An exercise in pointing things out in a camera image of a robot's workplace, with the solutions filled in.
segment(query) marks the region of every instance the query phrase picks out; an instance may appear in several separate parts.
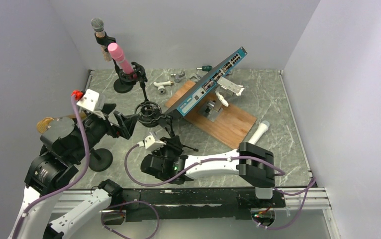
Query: red connector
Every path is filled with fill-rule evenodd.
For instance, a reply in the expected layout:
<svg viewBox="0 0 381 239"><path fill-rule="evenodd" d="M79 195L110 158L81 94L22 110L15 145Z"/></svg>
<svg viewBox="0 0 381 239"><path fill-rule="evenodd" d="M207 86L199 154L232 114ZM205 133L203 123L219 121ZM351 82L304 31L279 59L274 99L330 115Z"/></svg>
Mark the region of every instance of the red connector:
<svg viewBox="0 0 381 239"><path fill-rule="evenodd" d="M75 90L72 92L71 96L75 95L75 100L80 100L82 96L84 96L84 93L82 91Z"/></svg>

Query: table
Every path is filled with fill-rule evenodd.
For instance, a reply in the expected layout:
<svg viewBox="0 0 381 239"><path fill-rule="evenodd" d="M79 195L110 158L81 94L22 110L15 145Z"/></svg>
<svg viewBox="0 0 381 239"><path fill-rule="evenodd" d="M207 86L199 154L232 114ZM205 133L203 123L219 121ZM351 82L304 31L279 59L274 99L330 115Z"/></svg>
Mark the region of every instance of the table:
<svg viewBox="0 0 381 239"><path fill-rule="evenodd" d="M186 76L192 73L204 74L196 69L146 69L148 83L146 91L148 99L158 103L162 110L167 107L165 102L178 90L185 82L166 86L167 92L163 95L158 93L153 85L154 81L164 82L172 80L171 73L179 73L185 70ZM244 85L245 90L242 96L227 97L227 101L237 105L258 118L255 126L251 129L245 140L255 132L259 122L267 120L270 122L270 129L261 137L257 146L265 148L274 153L275 166L284 170L287 175L276 177L278 186L307 186L309 182L309 172L302 151L302 147L297 135L296 127L287 103L286 94L278 75L277 70L273 69L234 69L233 74L227 78L239 85ZM106 96L106 103L116 103L116 110L124 115L131 115L135 107L143 101L142 90L137 84L132 91L126 94L119 94L113 89L113 82L117 79L114 70L93 70L91 71L91 82L89 88ZM88 170L82 180L74 186L76 189L89 189L98 185L105 179L111 179L123 188L140 188L141 186L133 183L125 173L124 157L126 152L141 141L149 132L155 131L158 136L168 136L168 134L159 126L155 128L146 128L139 122L136 125L133 136L130 140L124 138L111 138L104 136L95 146L97 148L106 148L113 154L113 164L104 172L93 172ZM185 149L187 155L210 155L227 152L231 150L199 128L190 124L184 119L174 121L174 131L181 136L181 142L190 147L199 149L199 152L193 152ZM143 183L158 183L158 179L144 174L140 171L140 164L145 155L149 152L144 148L135 149L128 158L128 167L131 174ZM183 187L245 187L250 186L245 180L236 175L211 176L200 178L192 182L186 182L182 185L167 184L161 188L183 188Z"/></svg>

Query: green screwdriver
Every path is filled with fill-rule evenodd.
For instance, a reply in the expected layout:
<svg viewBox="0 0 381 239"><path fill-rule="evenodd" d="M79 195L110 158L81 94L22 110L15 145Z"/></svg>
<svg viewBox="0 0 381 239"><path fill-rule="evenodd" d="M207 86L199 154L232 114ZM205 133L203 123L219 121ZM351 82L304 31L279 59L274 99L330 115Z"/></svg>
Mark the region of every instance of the green screwdriver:
<svg viewBox="0 0 381 239"><path fill-rule="evenodd" d="M197 70L202 70L202 71L210 71L212 70L212 66L202 66L202 67L198 67Z"/></svg>

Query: wooden plank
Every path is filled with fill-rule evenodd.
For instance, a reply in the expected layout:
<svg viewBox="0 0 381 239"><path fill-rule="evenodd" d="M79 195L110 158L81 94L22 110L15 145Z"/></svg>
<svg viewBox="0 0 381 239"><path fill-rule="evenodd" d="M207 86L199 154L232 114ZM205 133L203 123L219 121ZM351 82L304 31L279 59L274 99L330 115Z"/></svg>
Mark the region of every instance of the wooden plank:
<svg viewBox="0 0 381 239"><path fill-rule="evenodd" d="M166 102L166 106L172 106L194 84L192 81L187 81ZM215 100L218 100L217 96L214 93L209 93L185 116L185 119L230 148L238 148L257 118L234 104L229 104L229 107L222 106L223 111L215 122L211 122L206 117L198 114L199 109L205 102Z"/></svg>

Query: gray marble surface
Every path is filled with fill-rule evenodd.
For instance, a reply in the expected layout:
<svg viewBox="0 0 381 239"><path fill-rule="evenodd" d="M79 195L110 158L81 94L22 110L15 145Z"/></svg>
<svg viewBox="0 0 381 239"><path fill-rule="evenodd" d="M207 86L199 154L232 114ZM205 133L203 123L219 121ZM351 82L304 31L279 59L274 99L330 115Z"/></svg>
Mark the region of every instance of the gray marble surface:
<svg viewBox="0 0 381 239"><path fill-rule="evenodd" d="M154 81L164 82L171 80L170 74L178 73L181 70L182 69L146 69L148 78L146 91L148 99L157 102L163 111L167 109L167 107L164 106L165 102L183 85L185 80L173 86L166 86L167 92L163 95L158 93L157 88L152 85L152 83ZM192 73L205 74L205 72L196 69L184 70L187 77ZM114 70L95 70L92 71L91 74L92 79L89 88L103 93L106 96L107 103L116 103L116 109L124 115L132 114L136 105L143 101L143 95L139 85L136 85L131 92L126 94L119 94L114 91L113 82L117 79ZM287 173L286 176L276 177L276 184L278 186L306 186L309 182L307 166L277 70L235 69L233 70L233 74L227 76L227 78L245 87L242 96L226 97L227 101L256 116L258 120L255 126L263 120L267 120L271 124L270 129L261 137L257 145L273 152L275 165ZM113 116L110 116L110 120L115 121ZM199 149L199 152L185 149L184 153L187 155L210 155L230 150L228 146L184 119L179 119L174 122L174 130L177 135L181 136L183 144ZM246 136L246 140L250 138L255 130L256 127L250 130ZM130 140L111 138L110 136L103 137L95 149L107 148L110 150L114 155L113 164L104 172L88 170L75 188L89 189L107 178L115 181L124 188L141 187L128 178L123 164L128 149L138 141L141 141L149 131L157 132L160 137L168 136L159 126L146 128L140 123L137 123ZM158 183L160 182L158 179L140 171L141 161L148 153L149 152L145 151L144 148L135 149L128 158L128 167L131 174L138 181L143 183ZM239 176L225 175L201 178L193 182L186 182L183 185L167 184L160 187L241 186L250 186L250 184Z"/></svg>

